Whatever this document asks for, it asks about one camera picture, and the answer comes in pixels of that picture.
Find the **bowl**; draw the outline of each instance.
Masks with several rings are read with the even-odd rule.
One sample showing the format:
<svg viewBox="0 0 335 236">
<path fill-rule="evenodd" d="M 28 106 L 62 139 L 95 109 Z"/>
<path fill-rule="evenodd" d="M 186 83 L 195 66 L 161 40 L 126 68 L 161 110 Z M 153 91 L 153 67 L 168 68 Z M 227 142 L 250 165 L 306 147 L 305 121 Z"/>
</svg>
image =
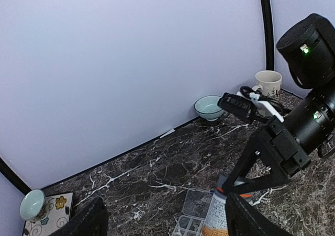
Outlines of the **bowl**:
<svg viewBox="0 0 335 236">
<path fill-rule="evenodd" d="M 24 220 L 37 222 L 44 219 L 48 213 L 48 202 L 41 190 L 32 190 L 23 198 L 20 205 L 20 215 Z"/>
<path fill-rule="evenodd" d="M 223 113 L 226 113 L 218 106 L 220 99 L 220 96 L 205 96 L 195 102 L 194 108 L 199 116 L 213 122 L 222 116 Z"/>
</svg>

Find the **black pole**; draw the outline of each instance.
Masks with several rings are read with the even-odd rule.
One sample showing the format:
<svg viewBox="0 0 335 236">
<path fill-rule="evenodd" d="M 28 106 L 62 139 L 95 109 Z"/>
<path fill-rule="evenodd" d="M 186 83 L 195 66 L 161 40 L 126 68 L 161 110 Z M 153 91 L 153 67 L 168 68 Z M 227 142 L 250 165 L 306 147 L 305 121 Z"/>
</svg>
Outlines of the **black pole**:
<svg viewBox="0 0 335 236">
<path fill-rule="evenodd" d="M 28 185 L 16 175 L 12 169 L 0 158 L 0 172 L 24 195 L 31 191 Z"/>
<path fill-rule="evenodd" d="M 265 48 L 266 48 L 266 70 L 274 70 L 274 35 L 270 0 L 261 0 Z"/>
</svg>

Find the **bowl rim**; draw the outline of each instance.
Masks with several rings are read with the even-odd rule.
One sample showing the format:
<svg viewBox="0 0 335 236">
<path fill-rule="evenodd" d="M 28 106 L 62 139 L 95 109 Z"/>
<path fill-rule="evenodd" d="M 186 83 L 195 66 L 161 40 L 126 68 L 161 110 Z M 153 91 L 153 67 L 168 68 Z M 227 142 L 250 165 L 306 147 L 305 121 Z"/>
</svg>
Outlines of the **bowl rim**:
<svg viewBox="0 0 335 236">
<path fill-rule="evenodd" d="M 42 192 L 42 193 L 43 193 L 43 196 L 44 196 L 44 199 L 45 199 L 45 194 L 44 194 L 44 192 L 43 192 L 41 189 L 33 189 L 33 190 L 31 190 L 30 192 L 28 192 L 28 193 L 23 197 L 23 199 L 21 200 L 21 203 L 20 203 L 19 212 L 20 212 L 21 217 L 22 217 L 23 219 L 25 219 L 25 220 L 30 220 L 30 219 L 36 217 L 36 215 L 35 215 L 35 216 L 30 216 L 29 218 L 24 218 L 24 217 L 22 216 L 22 214 L 21 214 L 21 206 L 22 206 L 23 202 L 25 201 L 26 197 L 27 197 L 31 192 L 34 192 L 34 191 Z"/>
<path fill-rule="evenodd" d="M 203 96 L 202 98 L 199 98 L 195 103 L 194 103 L 194 109 L 198 112 L 198 113 L 200 113 L 200 114 L 204 114 L 204 115 L 211 115 L 211 114 L 215 114 L 215 113 L 219 113 L 220 111 L 224 111 L 224 109 L 222 109 L 220 106 L 218 106 L 221 110 L 218 110 L 218 111 L 216 111 L 216 112 L 212 112 L 212 113 L 204 113 L 204 112 L 201 112 L 201 111 L 199 111 L 199 110 L 197 110 L 197 108 L 195 107 L 195 105 L 196 105 L 196 103 L 198 102 L 198 101 L 200 101 L 201 99 L 203 99 L 203 98 L 205 98 L 205 97 L 208 97 L 208 96 Z"/>
</svg>

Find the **cup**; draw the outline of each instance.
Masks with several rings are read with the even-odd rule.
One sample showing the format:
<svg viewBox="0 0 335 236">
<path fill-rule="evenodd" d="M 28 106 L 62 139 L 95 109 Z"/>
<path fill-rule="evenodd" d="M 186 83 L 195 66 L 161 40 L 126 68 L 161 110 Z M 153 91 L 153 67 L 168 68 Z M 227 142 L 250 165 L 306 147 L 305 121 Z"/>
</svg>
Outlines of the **cup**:
<svg viewBox="0 0 335 236">
<path fill-rule="evenodd" d="M 253 86 L 254 91 L 260 90 L 266 97 L 276 98 L 279 96 L 282 87 L 282 75 L 276 71 L 263 70 L 255 75 L 257 85 Z"/>
<path fill-rule="evenodd" d="M 37 222 L 49 214 L 46 196 L 41 190 L 30 191 L 22 200 L 20 215 L 26 221 Z"/>
</svg>

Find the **marble table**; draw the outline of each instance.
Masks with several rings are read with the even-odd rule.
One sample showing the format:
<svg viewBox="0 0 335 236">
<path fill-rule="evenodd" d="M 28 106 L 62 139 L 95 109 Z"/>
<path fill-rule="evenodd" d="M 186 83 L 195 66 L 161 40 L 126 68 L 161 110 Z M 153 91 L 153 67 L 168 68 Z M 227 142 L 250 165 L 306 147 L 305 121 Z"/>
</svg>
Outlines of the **marble table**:
<svg viewBox="0 0 335 236">
<path fill-rule="evenodd" d="M 280 101 L 293 108 L 300 99 L 282 92 Z M 187 190 L 213 189 L 218 174 L 229 174 L 260 125 L 244 124 L 233 115 L 213 123 L 196 119 L 44 191 L 74 192 L 73 215 L 88 199 L 101 196 L 109 212 L 109 235 L 170 235 Z M 293 235 L 335 235 L 335 156 L 321 160 L 313 153 L 311 159 L 289 185 L 257 192 L 255 207 Z M 251 175 L 262 171 L 258 164 Z"/>
</svg>

